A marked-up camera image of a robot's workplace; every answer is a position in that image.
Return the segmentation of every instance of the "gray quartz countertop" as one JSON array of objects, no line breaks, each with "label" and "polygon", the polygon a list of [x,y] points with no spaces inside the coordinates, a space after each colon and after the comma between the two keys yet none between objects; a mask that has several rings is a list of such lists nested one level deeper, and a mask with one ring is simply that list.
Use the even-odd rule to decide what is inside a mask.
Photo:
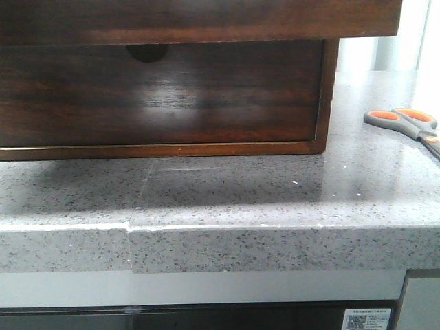
[{"label": "gray quartz countertop", "polygon": [[322,155],[1,162],[0,272],[439,268],[440,161],[362,121],[437,93],[338,73]]}]

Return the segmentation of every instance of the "wooden box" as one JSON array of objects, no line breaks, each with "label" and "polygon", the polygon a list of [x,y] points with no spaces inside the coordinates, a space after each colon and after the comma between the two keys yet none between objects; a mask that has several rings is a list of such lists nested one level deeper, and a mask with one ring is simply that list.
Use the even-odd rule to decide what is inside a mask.
[{"label": "wooden box", "polygon": [[400,6],[4,0],[0,160],[321,153],[338,38]]}]

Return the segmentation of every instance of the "label sticker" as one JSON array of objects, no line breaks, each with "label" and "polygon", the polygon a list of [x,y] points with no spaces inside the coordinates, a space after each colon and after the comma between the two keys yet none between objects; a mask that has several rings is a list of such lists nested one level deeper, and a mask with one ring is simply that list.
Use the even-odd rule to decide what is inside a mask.
[{"label": "label sticker", "polygon": [[391,309],[346,309],[342,330],[386,330]]}]

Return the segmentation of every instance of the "drawer front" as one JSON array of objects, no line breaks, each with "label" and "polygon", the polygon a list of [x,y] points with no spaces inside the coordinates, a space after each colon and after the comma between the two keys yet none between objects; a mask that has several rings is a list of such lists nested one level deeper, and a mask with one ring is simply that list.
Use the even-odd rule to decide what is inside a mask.
[{"label": "drawer front", "polygon": [[[141,156],[308,153],[313,148],[295,151],[292,144],[313,144],[319,133],[325,143],[334,68],[323,100],[324,41],[170,45],[152,63],[134,59],[125,46],[4,47],[0,58],[3,152],[93,147],[113,148],[101,157],[122,157],[115,147],[191,144],[206,151]],[[274,142],[290,149],[218,149]]]},{"label": "drawer front", "polygon": [[1,0],[0,45],[391,35],[402,0]]}]

